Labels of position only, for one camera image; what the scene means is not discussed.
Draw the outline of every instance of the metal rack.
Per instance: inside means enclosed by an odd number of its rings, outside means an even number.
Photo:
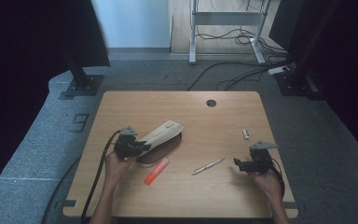
[[[196,63],[196,26],[197,25],[246,25],[257,26],[255,37],[251,38],[252,49],[258,63],[265,63],[258,42],[263,31],[264,22],[269,11],[267,0],[261,12],[198,12],[197,1],[192,0],[191,9],[191,37],[190,37],[190,64]]]

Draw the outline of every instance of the hole in table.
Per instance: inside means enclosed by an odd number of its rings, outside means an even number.
[[[216,106],[216,101],[215,101],[215,100],[208,100],[208,101],[206,102],[206,105],[207,105],[208,107],[215,107],[215,106]]]

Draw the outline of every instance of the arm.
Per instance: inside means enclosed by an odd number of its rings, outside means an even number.
[[[278,177],[271,170],[268,170],[262,175],[257,175],[251,172],[248,172],[247,174],[266,194],[269,206],[271,207],[274,223],[288,224],[289,218],[287,217],[284,208],[281,196],[281,185],[279,184]]]
[[[116,185],[127,173],[131,163],[135,160],[136,158],[129,158],[126,161],[119,161],[114,151],[106,156],[103,192],[100,201],[98,201],[97,207],[92,214],[91,221],[89,222],[90,224],[111,222],[113,194],[115,193]]]

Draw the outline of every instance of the white wall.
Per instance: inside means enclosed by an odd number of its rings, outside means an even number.
[[[107,48],[168,48],[167,0],[91,0]]]

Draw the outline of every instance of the pen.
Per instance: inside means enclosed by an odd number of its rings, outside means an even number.
[[[225,159],[225,158],[220,158],[219,160],[214,161],[214,162],[212,162],[211,164],[208,164],[208,165],[206,165],[206,166],[202,166],[202,167],[200,167],[199,169],[195,169],[192,175],[197,175],[197,174],[199,174],[199,173],[201,173],[201,172],[203,172],[203,171],[206,171],[206,170],[208,170],[209,168],[215,166],[216,164],[222,162],[224,159]]]

